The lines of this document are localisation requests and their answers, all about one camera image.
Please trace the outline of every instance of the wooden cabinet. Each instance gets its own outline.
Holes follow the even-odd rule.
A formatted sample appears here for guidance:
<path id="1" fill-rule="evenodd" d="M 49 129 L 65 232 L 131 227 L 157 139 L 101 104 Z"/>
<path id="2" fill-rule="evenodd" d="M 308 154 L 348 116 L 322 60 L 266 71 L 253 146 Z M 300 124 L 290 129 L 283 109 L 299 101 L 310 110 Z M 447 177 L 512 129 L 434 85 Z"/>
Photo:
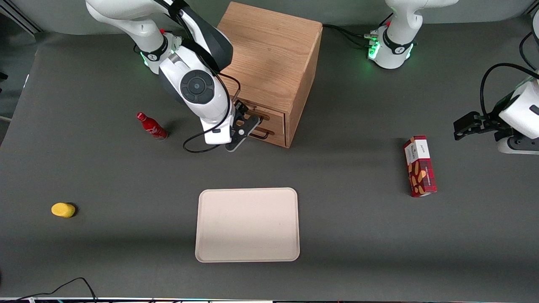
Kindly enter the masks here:
<path id="1" fill-rule="evenodd" d="M 231 2 L 218 28 L 234 47 L 223 73 L 240 81 L 250 113 L 264 117 L 253 133 L 289 148 L 315 77 L 322 24 Z M 222 79 L 233 94 L 237 84 Z"/>

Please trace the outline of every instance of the drawer handle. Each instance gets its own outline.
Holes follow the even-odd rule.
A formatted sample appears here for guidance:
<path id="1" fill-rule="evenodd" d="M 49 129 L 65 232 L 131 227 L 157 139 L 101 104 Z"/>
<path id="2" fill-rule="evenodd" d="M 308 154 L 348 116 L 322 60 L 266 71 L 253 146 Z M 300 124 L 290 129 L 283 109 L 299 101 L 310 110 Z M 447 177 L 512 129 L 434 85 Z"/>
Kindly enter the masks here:
<path id="1" fill-rule="evenodd" d="M 248 115 L 256 115 L 256 116 L 259 116 L 259 117 L 263 118 L 263 119 L 266 120 L 266 121 L 269 121 L 269 120 L 270 120 L 270 116 L 265 115 L 265 114 L 261 114 L 261 113 L 259 113 L 259 112 L 255 112 L 254 110 L 255 110 L 255 108 L 253 108 L 252 110 L 249 109 L 249 110 L 247 111 L 247 114 L 248 114 Z"/>
<path id="2" fill-rule="evenodd" d="M 254 138 L 260 139 L 260 140 L 265 140 L 265 139 L 268 138 L 268 136 L 270 136 L 270 135 L 273 136 L 275 134 L 271 130 L 263 129 L 261 127 L 257 127 L 254 130 L 256 130 L 258 132 L 261 132 L 261 133 L 263 133 L 263 132 L 266 133 L 264 136 L 259 136 L 259 135 L 255 135 L 255 134 L 251 133 L 251 136 L 253 136 Z"/>
<path id="3" fill-rule="evenodd" d="M 268 138 L 268 136 L 270 135 L 270 132 L 266 132 L 266 134 L 264 136 L 259 136 L 259 135 L 255 135 L 253 133 L 250 134 L 250 136 L 252 137 L 255 137 L 257 139 L 260 139 L 260 140 L 265 140 Z"/>

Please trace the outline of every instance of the yellow sponge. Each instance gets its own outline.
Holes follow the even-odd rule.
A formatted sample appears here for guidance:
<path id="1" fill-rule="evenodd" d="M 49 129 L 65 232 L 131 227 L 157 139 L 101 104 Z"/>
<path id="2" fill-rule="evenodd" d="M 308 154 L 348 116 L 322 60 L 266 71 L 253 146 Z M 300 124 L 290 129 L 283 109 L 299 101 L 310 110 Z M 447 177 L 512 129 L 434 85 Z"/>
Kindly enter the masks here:
<path id="1" fill-rule="evenodd" d="M 51 212 L 58 217 L 71 218 L 75 214 L 75 207 L 67 203 L 56 203 L 51 207 Z"/>

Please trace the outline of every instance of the red box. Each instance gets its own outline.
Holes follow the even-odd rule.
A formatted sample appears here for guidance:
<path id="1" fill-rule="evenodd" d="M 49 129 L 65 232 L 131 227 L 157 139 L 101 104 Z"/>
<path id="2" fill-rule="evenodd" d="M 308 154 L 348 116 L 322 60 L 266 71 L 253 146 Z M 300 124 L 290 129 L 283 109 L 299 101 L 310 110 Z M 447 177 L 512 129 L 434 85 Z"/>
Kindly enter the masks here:
<path id="1" fill-rule="evenodd" d="M 438 191 L 427 137 L 414 136 L 404 145 L 408 179 L 412 186 L 412 197 L 424 197 Z"/>

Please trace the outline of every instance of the gray wall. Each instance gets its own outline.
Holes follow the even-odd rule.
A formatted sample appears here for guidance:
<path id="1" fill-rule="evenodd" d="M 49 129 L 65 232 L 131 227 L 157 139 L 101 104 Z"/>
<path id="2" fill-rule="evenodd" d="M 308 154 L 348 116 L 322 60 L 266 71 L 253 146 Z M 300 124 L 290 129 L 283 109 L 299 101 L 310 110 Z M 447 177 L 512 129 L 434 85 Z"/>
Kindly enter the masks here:
<path id="1" fill-rule="evenodd" d="M 75 35 L 118 32 L 96 22 L 84 0 L 12 0 L 45 31 Z M 383 0 L 236 0 L 237 2 L 337 25 L 377 24 L 391 11 Z M 216 25 L 229 0 L 188 0 L 193 9 Z M 533 0 L 460 0 L 441 9 L 424 10 L 426 23 L 498 21 L 520 15 Z M 164 16 L 161 27 L 173 26 Z"/>

